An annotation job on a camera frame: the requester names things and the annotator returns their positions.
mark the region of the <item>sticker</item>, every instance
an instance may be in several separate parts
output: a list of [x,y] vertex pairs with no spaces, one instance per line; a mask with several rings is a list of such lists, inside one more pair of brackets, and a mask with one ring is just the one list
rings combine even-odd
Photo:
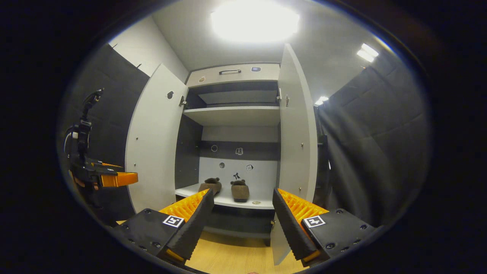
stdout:
[[169,215],[162,223],[173,227],[179,227],[183,221],[183,218]]
[[309,228],[325,224],[325,221],[323,221],[323,219],[319,215],[306,218],[304,219],[304,222],[306,223],[306,226]]

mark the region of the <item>cabinet door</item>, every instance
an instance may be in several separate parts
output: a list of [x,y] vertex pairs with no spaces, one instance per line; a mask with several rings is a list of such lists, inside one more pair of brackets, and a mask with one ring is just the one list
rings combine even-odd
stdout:
[[[289,44],[284,46],[278,85],[281,102],[281,171],[279,188],[313,201],[318,163],[318,141],[313,102],[301,65]],[[289,245],[276,222],[271,232],[274,264],[287,256]]]
[[160,210],[176,201],[174,164],[183,113],[179,102],[186,95],[187,87],[161,64],[137,102],[125,150],[127,172],[139,176],[137,183],[129,185],[136,213],[145,208]]

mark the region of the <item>wooden floor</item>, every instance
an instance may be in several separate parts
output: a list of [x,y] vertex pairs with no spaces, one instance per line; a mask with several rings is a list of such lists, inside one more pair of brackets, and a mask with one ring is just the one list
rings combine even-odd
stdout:
[[243,239],[203,232],[186,265],[211,274],[290,274],[302,271],[301,261],[290,252],[274,266],[272,248],[261,239]]

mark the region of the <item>white shelf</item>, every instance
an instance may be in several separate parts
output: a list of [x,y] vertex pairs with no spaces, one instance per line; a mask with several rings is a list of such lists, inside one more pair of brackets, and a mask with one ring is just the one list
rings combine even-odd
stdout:
[[[176,189],[175,193],[176,195],[179,196],[188,197],[197,193],[199,188],[200,188],[200,184],[194,184],[184,188]],[[215,204],[223,205],[223,206],[231,206],[231,207],[250,208],[250,209],[274,209],[274,206],[272,205],[272,194],[269,195],[269,198],[267,199],[259,199],[258,201],[261,203],[255,205],[252,202],[256,200],[252,199],[253,198],[252,195],[249,197],[247,202],[240,203],[240,202],[235,202],[233,200],[231,192],[230,195],[228,193],[229,192],[220,191],[218,194],[216,194],[214,199]]]
[[277,126],[281,120],[279,107],[214,107],[183,111],[202,126]]

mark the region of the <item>brown slipper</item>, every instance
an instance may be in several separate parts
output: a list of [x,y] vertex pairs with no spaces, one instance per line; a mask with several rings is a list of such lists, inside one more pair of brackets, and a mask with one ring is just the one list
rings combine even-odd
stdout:
[[198,192],[211,188],[214,195],[216,195],[218,192],[220,192],[220,190],[222,190],[222,183],[220,183],[219,181],[220,178],[218,177],[206,179],[205,182],[200,185],[200,189],[198,190]]
[[235,202],[247,202],[250,193],[248,186],[245,184],[245,180],[231,181],[232,195]]

